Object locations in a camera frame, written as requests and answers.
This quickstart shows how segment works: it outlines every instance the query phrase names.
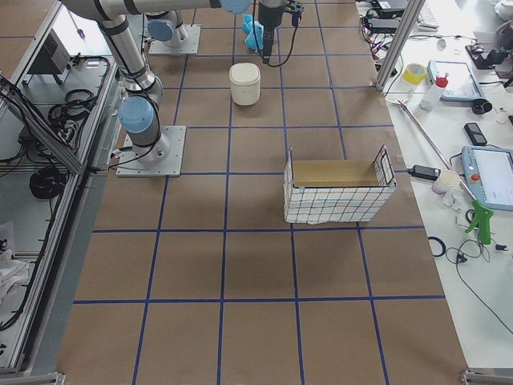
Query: white bottle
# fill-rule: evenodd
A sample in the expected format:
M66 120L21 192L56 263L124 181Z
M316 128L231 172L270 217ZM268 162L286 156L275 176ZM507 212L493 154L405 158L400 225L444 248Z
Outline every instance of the white bottle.
M422 98L420 102L420 108L424 111L431 111L434 105L442 97L448 83L449 81L447 80L447 74L444 77L437 76L434 84Z

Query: green tool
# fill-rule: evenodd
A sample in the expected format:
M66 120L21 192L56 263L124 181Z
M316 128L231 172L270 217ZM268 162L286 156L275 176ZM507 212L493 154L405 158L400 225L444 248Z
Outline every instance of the green tool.
M438 158L443 162L443 164L447 167L448 170L454 171L452 166L450 165L449 161L445 158L445 156L442 154L442 152L438 149L434 141L430 138L424 127L420 124L420 122L415 118L415 115L411 113L411 111L408 109L408 106L402 101L397 100L394 102L394 104L397 104L401 107L401 109L414 121L417 128L420 130L420 132L424 135L424 137L427 139L431 147L434 149L436 154L438 155ZM481 243L484 245L489 245L491 243L491 231L490 231L490 219L494 215L494 211L486 208L483 206L483 203L481 203L478 199L476 199L475 195L472 193L472 191L468 188L467 183L463 179L460 178L459 180L460 185L462 186L463 190L472 198L472 205L474 206L474 219L469 224L468 229L465 230L465 233L469 233L472 231L472 229L477 228L478 229L478 239Z

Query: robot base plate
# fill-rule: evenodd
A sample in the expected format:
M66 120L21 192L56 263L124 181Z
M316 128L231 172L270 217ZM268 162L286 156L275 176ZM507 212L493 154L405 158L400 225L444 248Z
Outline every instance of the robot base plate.
M185 26L188 32L187 41L183 46L170 47L165 45L158 40L154 41L150 45L150 55L195 55L198 53L198 46L200 45L200 34L201 26L193 24L191 26Z
M149 177L149 176L180 176L182 169L182 159L184 157L185 145L185 126L162 126L162 135L165 135L171 147L168 150L168 156L155 164L142 164L134 160L128 164L119 166L116 175L119 177ZM125 138L125 147L131 146L131 140ZM134 152L122 152L119 162L126 162L135 158Z

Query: white table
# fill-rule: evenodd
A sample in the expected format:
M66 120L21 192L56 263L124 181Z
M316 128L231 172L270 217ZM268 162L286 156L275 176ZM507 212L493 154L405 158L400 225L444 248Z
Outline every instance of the white table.
M438 34L474 36L465 20L459 17L461 11L453 0L430 0L430 8L441 25ZM444 39L446 48L443 51L439 50L436 38L423 41L409 40L402 52L405 66L413 62L427 65L430 59L471 63L464 49L464 46L469 44L469 39ZM474 70L481 82L497 80L493 71L478 71L475 68ZM506 93L500 84L483 86L487 99L494 105L494 110L481 116L474 115L470 107L455 107L444 102L438 104L431 113L424 112L418 108L418 104L429 86L425 79L412 89L412 86L398 79L390 89L387 99L409 98L410 110L447 158L461 152L463 146L471 144L463 131L463 125L469 122L479 124L490 144L513 148L513 125L507 119L507 115L513 115L513 94ZM443 169L442 162L420 131L411 123L410 118L391 103L389 111L406 165L411 167L414 164L421 164ZM411 178L411 182L427 234L440 237L448 247L459 247L468 236L464 233L463 227L455 224L457 214L441 206L442 198L431 192L430 182L415 178ZM463 205L465 212L471 207L470 199L464 197ZM495 211L491 229L494 233L492 237L498 243L508 245L510 251L497 252L495 247L490 245L490 263L482 258L470 259L460 264L459 270L467 283L510 328L513 328L513 213ZM431 247L434 253L439 253L440 248L436 242L432 242ZM454 265L444 257L437 258L436 264L469 367L512 368L513 335L462 284Z

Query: yellow tape roll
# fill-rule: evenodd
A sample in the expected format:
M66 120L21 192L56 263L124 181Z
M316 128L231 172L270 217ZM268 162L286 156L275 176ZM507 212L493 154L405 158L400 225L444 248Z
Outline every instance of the yellow tape roll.
M427 70L422 64L411 63L406 66L402 78L411 84L419 84L427 75Z

